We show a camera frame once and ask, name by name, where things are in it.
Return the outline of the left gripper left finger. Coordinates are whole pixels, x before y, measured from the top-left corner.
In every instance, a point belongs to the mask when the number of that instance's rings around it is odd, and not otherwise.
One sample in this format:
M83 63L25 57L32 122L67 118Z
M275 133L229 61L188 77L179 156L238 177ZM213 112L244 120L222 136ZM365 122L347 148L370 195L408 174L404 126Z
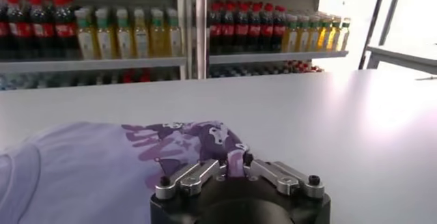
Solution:
M155 197L160 200L174 198L177 193L196 196L200 194L202 186L214 176L226 174L227 164L219 160L210 159L192 165L186 165L172 176L164 176L155 186Z

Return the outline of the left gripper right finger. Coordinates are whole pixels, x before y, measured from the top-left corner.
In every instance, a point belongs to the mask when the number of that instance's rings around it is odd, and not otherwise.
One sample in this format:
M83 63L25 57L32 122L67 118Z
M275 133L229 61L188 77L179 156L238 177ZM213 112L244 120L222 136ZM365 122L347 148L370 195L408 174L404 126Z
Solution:
M282 195L291 196L300 191L312 199L321 199L324 196L324 184L320 176L307 175L279 161L265 162L255 159L250 152L244 154L243 163L249 178L267 180Z

